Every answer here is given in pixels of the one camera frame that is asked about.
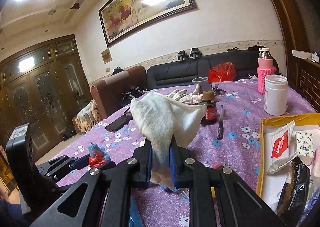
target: floral tablecloth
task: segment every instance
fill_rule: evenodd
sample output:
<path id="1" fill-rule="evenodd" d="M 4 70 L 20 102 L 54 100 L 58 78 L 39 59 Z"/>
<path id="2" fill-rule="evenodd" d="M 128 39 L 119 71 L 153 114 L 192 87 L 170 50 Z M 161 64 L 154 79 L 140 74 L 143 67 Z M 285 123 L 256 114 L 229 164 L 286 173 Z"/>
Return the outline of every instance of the floral tablecloth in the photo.
<path id="1" fill-rule="evenodd" d="M 257 84 L 251 80 L 237 82 L 222 82 L 219 87 L 227 93 L 217 96 L 217 110 L 224 105 L 226 118 L 224 120 L 224 137 L 217 140 L 218 123 L 210 126 L 200 126 L 192 143 L 188 146 L 191 157 L 212 167 L 221 162 L 233 168 L 239 176 L 255 190 L 258 182 L 260 165 L 260 121 L 270 117 L 264 109 L 264 97 L 258 92 Z M 186 88 L 193 92 L 194 86 L 181 86 L 153 90 L 168 94 L 174 89 Z M 297 92 L 289 89 L 286 114 L 315 112 L 313 107 Z M 105 130 L 105 126 L 120 117 L 127 107 L 115 112 L 109 118 L 102 120 L 92 130 L 79 140 L 68 146 L 56 157 L 68 155 L 81 157 L 88 153 L 88 144 L 95 142 L 103 144 L 106 151 L 116 164 L 131 157 L 134 149 L 139 147 L 145 138 L 136 129 L 132 120 L 116 133 Z M 87 170 L 72 171 L 58 185 L 76 182 Z M 165 192 L 158 185 L 151 185 L 145 190 L 133 190 L 137 206 L 145 227 L 189 226 L 189 204 L 177 194 Z"/>

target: metal pivot bolt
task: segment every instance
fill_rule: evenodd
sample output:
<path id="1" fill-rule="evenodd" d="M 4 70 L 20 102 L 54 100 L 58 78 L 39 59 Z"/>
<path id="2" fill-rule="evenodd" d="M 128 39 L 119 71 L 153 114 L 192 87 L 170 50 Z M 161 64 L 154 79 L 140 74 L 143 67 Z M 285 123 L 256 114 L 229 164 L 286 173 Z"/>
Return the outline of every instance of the metal pivot bolt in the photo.
<path id="1" fill-rule="evenodd" d="M 94 168 L 90 169 L 89 173 L 90 173 L 90 175 L 96 175 L 99 173 L 99 169 L 94 167 Z"/>
<path id="2" fill-rule="evenodd" d="M 232 169 L 228 166 L 225 166 L 223 169 L 222 169 L 222 172 L 225 173 L 225 174 L 231 174 L 232 173 Z"/>
<path id="3" fill-rule="evenodd" d="M 193 158 L 186 158 L 185 163 L 188 165 L 192 165 L 195 162 Z"/>
<path id="4" fill-rule="evenodd" d="M 134 165 L 135 163 L 137 163 L 137 159 L 136 158 L 129 158 L 127 160 L 127 163 L 130 164 L 130 165 Z"/>

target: brown armchair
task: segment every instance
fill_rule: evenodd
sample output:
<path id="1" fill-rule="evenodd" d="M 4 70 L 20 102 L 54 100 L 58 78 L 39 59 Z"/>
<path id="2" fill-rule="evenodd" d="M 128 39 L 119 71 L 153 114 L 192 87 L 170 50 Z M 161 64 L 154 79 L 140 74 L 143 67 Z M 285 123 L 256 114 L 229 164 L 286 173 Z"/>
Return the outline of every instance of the brown armchair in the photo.
<path id="1" fill-rule="evenodd" d="M 97 103 L 100 119 L 106 119 L 120 109 L 118 101 L 123 97 L 122 93 L 131 86 L 144 86 L 145 83 L 146 70 L 142 65 L 138 65 L 92 85 L 90 92 Z"/>

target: tiled floor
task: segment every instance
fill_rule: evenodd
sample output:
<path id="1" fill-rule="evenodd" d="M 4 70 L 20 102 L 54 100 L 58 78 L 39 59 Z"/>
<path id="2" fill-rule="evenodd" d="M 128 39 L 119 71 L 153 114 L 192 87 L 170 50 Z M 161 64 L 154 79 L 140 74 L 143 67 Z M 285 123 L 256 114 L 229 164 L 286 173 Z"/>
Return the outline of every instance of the tiled floor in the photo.
<path id="1" fill-rule="evenodd" d="M 44 162 L 49 161 L 52 159 L 56 154 L 58 154 L 60 151 L 68 147 L 70 144 L 72 144 L 74 141 L 76 141 L 79 137 L 81 137 L 84 133 L 79 133 L 76 136 L 66 140 L 61 141 L 58 145 L 56 145 L 52 150 L 50 150 L 47 154 L 45 154 L 42 158 L 40 158 L 36 165 L 42 164 Z M 18 190 L 13 190 L 12 193 L 9 196 L 4 197 L 9 203 L 11 204 L 19 204 L 20 198 L 19 198 L 19 192 Z"/>

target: white plastic jar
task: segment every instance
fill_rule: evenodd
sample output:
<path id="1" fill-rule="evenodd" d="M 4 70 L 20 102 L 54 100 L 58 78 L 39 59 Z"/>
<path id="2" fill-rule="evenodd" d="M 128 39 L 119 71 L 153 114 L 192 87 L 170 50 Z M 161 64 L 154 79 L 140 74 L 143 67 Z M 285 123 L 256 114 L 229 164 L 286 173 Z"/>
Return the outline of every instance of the white plastic jar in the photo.
<path id="1" fill-rule="evenodd" d="M 283 115 L 287 108 L 288 80 L 282 75 L 267 75 L 264 84 L 264 110 L 273 116 Z"/>

